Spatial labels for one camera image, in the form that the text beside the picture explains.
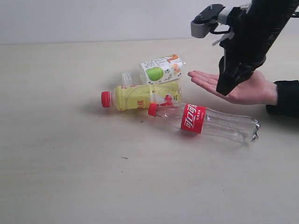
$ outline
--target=red bottle cap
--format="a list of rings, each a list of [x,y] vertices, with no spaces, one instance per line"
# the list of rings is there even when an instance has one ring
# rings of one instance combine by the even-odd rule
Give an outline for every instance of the red bottle cap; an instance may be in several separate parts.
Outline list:
[[[155,117],[157,111],[158,104],[150,104],[149,105],[149,115]]]
[[[110,107],[110,92],[102,92],[102,106]]]

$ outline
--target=yellow juice bottle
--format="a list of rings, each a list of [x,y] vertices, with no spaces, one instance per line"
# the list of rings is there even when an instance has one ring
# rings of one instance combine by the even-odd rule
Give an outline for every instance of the yellow juice bottle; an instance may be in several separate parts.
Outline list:
[[[181,102],[181,89],[177,81],[164,84],[117,86],[113,91],[102,92],[102,106],[114,106],[119,111],[149,108],[151,103]]]

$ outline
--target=human hand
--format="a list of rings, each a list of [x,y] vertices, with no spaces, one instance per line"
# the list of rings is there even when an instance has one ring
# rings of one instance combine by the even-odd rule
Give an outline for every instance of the human hand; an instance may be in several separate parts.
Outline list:
[[[191,81],[195,84],[232,104],[277,105],[277,86],[266,80],[260,71],[255,71],[249,80],[240,83],[227,96],[223,96],[216,91],[218,75],[211,75],[201,71],[191,71],[188,73],[188,76],[191,77]]]

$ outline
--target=wrist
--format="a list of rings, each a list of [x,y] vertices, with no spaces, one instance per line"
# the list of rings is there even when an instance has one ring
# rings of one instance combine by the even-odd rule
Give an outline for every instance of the wrist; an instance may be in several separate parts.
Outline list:
[[[269,82],[266,87],[264,104],[277,106],[277,102],[278,102],[277,85],[275,83]]]

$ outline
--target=clear plastic bottle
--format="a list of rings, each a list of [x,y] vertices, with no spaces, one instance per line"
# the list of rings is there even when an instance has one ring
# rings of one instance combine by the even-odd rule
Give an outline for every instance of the clear plastic bottle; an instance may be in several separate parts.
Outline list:
[[[131,71],[122,73],[124,86],[161,84],[182,77],[185,61],[173,54],[137,64]]]
[[[177,81],[161,85],[117,86],[113,91],[102,92],[102,106],[114,106],[119,111],[148,108],[151,103],[179,103],[181,89]]]
[[[241,143],[258,139],[260,124],[248,116],[231,115],[185,103],[149,106],[149,115],[166,119],[178,129],[214,135]]]

